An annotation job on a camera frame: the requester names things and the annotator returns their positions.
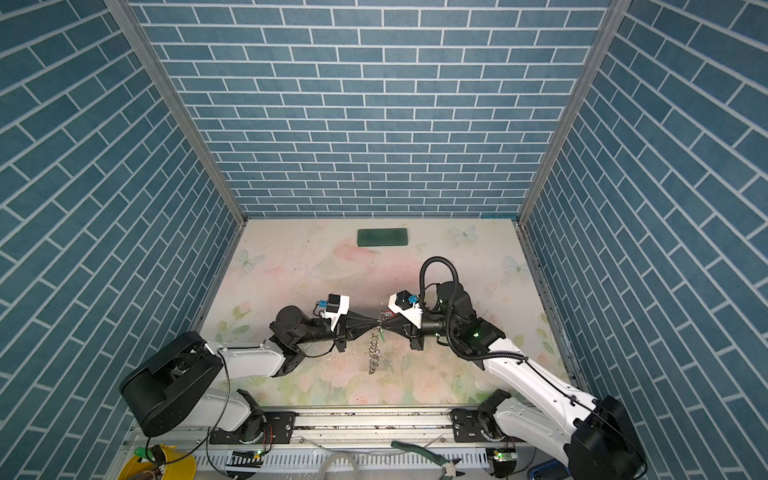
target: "table surface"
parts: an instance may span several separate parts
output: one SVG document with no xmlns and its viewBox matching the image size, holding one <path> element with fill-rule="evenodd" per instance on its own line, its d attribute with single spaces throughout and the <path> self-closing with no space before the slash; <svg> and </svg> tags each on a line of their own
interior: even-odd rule
<svg viewBox="0 0 768 480">
<path fill-rule="evenodd" d="M 393 227 L 408 229 L 407 246 L 356 245 L 360 228 Z M 329 293 L 349 295 L 352 311 L 378 316 L 393 293 L 418 292 L 419 268 L 435 255 L 456 265 L 478 315 L 568 381 L 510 220 L 251 220 L 201 334 L 222 343 L 259 343 L 271 336 L 269 324 L 284 306 L 296 305 L 311 315 L 316 301 Z M 427 284 L 450 278 L 440 264 L 426 274 Z M 427 302 L 435 302 L 434 287 Z M 287 376 L 234 380 L 233 389 L 248 390 L 262 406 L 472 404 L 497 388 L 510 390 L 433 337 L 418 352 L 386 331 L 379 341 L 379 370 L 369 375 L 370 338 L 366 333 L 349 342 L 344 353 L 304 359 Z M 303 348 L 313 355 L 329 346 Z"/>
</svg>

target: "brick wall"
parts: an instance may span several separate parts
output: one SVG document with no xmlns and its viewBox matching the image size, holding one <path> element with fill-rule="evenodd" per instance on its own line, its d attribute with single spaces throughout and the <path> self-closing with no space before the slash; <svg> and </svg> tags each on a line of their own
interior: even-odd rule
<svg viewBox="0 0 768 480">
<path fill-rule="evenodd" d="M 478 217 L 518 211 L 608 1 L 131 4 L 250 216 Z"/>
<path fill-rule="evenodd" d="M 768 4 L 634 0 L 531 216 L 649 478 L 768 478 Z"/>
<path fill-rule="evenodd" d="M 0 478 L 90 478 L 234 225 L 101 0 L 0 12 Z"/>
</svg>

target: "black motor housing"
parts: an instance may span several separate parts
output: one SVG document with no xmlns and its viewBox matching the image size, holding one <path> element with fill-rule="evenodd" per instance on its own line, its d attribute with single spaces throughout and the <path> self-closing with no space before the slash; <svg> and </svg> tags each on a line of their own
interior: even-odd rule
<svg viewBox="0 0 768 480">
<path fill-rule="evenodd" d="M 299 343 L 333 340 L 333 332 L 326 320 L 310 319 L 294 305 L 285 306 L 277 313 L 275 321 L 270 323 L 270 330 L 280 342 L 291 347 Z"/>
<path fill-rule="evenodd" d="M 451 298 L 452 291 L 453 282 L 444 282 L 437 286 L 437 305 L 442 313 L 448 311 L 448 300 Z M 472 299 L 469 298 L 469 293 L 464 291 L 462 284 L 458 285 L 456 296 L 453 299 L 453 314 L 462 319 L 468 319 L 475 314 L 475 310 L 472 308 Z"/>
<path fill-rule="evenodd" d="M 574 480 L 631 480 L 647 460 L 627 410 L 612 396 L 594 410 L 571 436 L 568 471 Z"/>
<path fill-rule="evenodd" d="M 156 437 L 189 415 L 222 365 L 199 333 L 185 332 L 126 376 L 120 394 L 141 431 Z"/>
</svg>

